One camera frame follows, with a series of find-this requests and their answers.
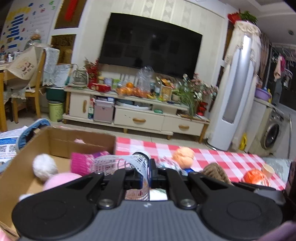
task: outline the qr code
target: qr code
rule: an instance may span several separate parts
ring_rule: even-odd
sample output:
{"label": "qr code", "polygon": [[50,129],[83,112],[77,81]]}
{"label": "qr code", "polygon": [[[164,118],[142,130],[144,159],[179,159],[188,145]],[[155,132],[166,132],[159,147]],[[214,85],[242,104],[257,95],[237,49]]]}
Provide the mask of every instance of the qr code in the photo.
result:
{"label": "qr code", "polygon": [[15,145],[9,146],[9,152],[15,152]]}
{"label": "qr code", "polygon": [[0,152],[6,152],[6,147],[7,146],[0,146]]}

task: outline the tv stand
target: tv stand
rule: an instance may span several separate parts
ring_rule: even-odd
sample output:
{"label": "tv stand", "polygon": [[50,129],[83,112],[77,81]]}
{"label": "tv stand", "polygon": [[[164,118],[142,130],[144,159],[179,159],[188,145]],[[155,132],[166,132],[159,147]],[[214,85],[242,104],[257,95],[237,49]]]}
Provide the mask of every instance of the tv stand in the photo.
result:
{"label": "tv stand", "polygon": [[[188,110],[183,104],[169,104],[159,100],[139,98],[135,96],[119,96],[115,92],[101,93],[90,89],[64,88],[67,92],[66,113],[63,114],[63,122],[67,120],[79,121],[103,126],[123,128],[127,133],[128,129],[145,131],[157,134],[164,134],[169,140],[174,133],[183,133],[192,136],[199,136],[199,143],[202,142],[209,122],[203,120],[190,120],[176,115],[177,110]],[[115,105],[115,115],[112,123],[88,119],[88,107],[91,96],[112,97],[137,101],[152,105],[152,110],[135,110],[128,107]],[[154,109],[161,109],[162,114],[155,113]]]}

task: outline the drawer handle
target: drawer handle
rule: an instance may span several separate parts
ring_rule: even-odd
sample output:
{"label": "drawer handle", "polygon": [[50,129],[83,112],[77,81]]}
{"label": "drawer handle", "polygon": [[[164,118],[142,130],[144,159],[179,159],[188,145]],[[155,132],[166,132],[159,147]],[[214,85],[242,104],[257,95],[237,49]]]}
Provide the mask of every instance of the drawer handle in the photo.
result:
{"label": "drawer handle", "polygon": [[84,101],[83,101],[83,107],[82,107],[82,111],[83,111],[83,113],[86,112],[86,104],[87,104],[87,100],[84,100]]}
{"label": "drawer handle", "polygon": [[179,128],[180,128],[180,129],[184,129],[184,130],[188,130],[188,129],[189,129],[189,126],[179,125]]}
{"label": "drawer handle", "polygon": [[133,118],[134,122],[139,122],[139,123],[145,123],[146,120],[145,119],[138,119],[138,118]]}

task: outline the television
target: television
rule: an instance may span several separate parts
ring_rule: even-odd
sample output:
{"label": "television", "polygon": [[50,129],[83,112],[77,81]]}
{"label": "television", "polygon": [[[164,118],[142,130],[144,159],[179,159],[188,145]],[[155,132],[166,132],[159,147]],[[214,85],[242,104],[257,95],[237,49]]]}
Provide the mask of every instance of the television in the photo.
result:
{"label": "television", "polygon": [[193,77],[202,35],[159,20],[111,13],[100,63],[141,68],[182,78]]}

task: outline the checkered tablecloth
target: checkered tablecloth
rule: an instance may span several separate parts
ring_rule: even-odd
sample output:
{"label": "checkered tablecloth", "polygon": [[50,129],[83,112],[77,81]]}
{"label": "checkered tablecloth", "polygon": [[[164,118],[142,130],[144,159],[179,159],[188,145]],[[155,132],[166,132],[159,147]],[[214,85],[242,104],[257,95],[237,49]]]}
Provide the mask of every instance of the checkered tablecloth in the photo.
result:
{"label": "checkered tablecloth", "polygon": [[[153,142],[134,140],[118,137],[116,143],[117,155],[131,155],[136,151],[145,150],[152,158],[171,157],[175,150],[180,148],[175,145],[167,145]],[[218,163],[225,170],[229,179],[238,182],[242,179],[246,171],[251,169],[261,170],[264,161],[257,155],[245,153],[233,153],[214,151],[206,149],[191,148],[194,151],[194,162],[192,169],[196,172],[201,171],[211,162]],[[270,180],[271,186],[277,190],[283,190],[286,184],[274,174]]]}

